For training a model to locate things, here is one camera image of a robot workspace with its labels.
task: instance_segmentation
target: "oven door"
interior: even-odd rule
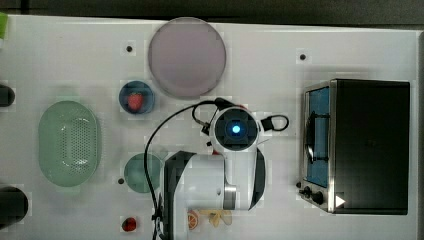
[[[328,187],[330,88],[307,91],[305,95],[305,181]]]

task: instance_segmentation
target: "green object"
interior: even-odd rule
[[[0,38],[4,39],[4,35],[6,33],[6,25],[7,25],[7,15],[4,13],[0,13]]]
[[[94,114],[73,101],[53,104],[38,128],[39,163],[46,178],[74,187],[91,177],[98,164],[98,130]]]
[[[160,185],[159,177],[162,167],[161,160],[152,155],[147,154],[147,169],[149,170],[150,179],[153,189],[157,189]],[[132,157],[124,171],[125,181],[128,186],[139,193],[148,193],[149,185],[147,184],[146,175],[144,174],[144,153]]]

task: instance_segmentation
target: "black toaster oven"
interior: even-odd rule
[[[301,197],[336,214],[407,214],[409,112],[408,82],[306,88]]]

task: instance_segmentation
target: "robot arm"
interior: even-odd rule
[[[212,102],[220,111],[210,125],[202,125],[207,128],[211,144],[220,155],[180,151],[165,162],[161,173],[164,205],[160,214],[156,212],[153,216],[157,221],[157,216],[163,212],[162,239],[187,239],[188,210],[250,210],[263,195],[265,161],[257,145],[267,128],[264,120],[257,121],[248,110],[226,100],[218,98]]]

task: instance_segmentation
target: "white tabletop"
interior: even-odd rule
[[[19,224],[0,239],[151,239],[149,194],[119,185],[126,162],[144,150],[153,129],[172,112],[200,99],[177,100],[152,82],[147,47],[163,21],[10,16],[0,50],[0,82],[16,92],[0,109],[0,183],[16,185],[30,199]],[[227,97],[252,111],[288,115],[287,131],[262,148],[266,192],[249,212],[233,212],[233,224],[213,228],[206,218],[190,239],[416,239],[418,190],[418,32],[348,28],[212,24],[227,48],[219,85],[201,99]],[[125,48],[131,45],[132,53]],[[307,56],[305,61],[299,55]],[[296,194],[299,179],[301,92],[335,77],[411,82],[409,212],[406,216],[329,215]],[[155,110],[133,117],[120,108],[120,87],[146,80],[156,92]],[[101,123],[100,166],[79,192],[50,183],[38,165],[38,123],[51,104],[73,99]],[[202,112],[201,116],[210,114]],[[170,151],[208,152],[206,137],[186,113],[155,140]],[[120,230],[135,216],[141,226]]]

